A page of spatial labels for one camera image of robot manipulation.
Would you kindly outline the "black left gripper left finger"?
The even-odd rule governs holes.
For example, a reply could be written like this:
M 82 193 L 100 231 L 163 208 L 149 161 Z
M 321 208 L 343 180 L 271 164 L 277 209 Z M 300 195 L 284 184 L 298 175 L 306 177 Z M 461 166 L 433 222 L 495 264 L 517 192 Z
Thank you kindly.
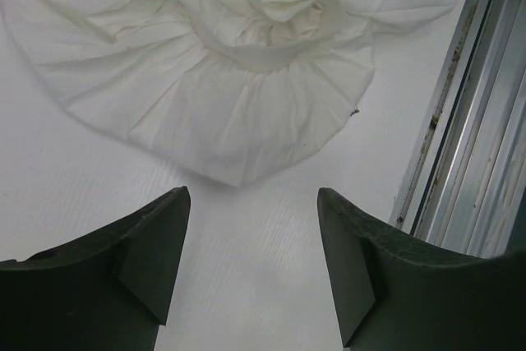
M 187 232 L 186 187 L 24 261 L 1 264 L 4 350 L 152 350 Z

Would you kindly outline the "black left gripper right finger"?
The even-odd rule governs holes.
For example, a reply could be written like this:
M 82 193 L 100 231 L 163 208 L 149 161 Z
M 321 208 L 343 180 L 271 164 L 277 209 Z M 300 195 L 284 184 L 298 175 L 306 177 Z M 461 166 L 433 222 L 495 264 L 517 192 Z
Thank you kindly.
M 417 239 L 330 188 L 317 195 L 348 350 L 522 350 L 525 251 L 484 259 Z

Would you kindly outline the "white skirt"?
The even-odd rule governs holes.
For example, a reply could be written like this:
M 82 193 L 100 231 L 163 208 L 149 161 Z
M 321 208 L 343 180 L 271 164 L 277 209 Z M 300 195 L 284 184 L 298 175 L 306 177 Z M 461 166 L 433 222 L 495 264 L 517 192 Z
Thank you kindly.
M 314 155 L 371 84 L 373 41 L 457 0 L 1 0 L 64 113 L 240 186 Z

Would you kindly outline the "aluminium front rail frame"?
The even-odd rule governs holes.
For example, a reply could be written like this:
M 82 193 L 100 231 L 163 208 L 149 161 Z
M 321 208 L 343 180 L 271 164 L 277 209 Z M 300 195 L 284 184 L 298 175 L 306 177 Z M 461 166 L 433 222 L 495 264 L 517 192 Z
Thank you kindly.
M 525 194 L 525 0 L 465 0 L 390 222 L 504 253 Z

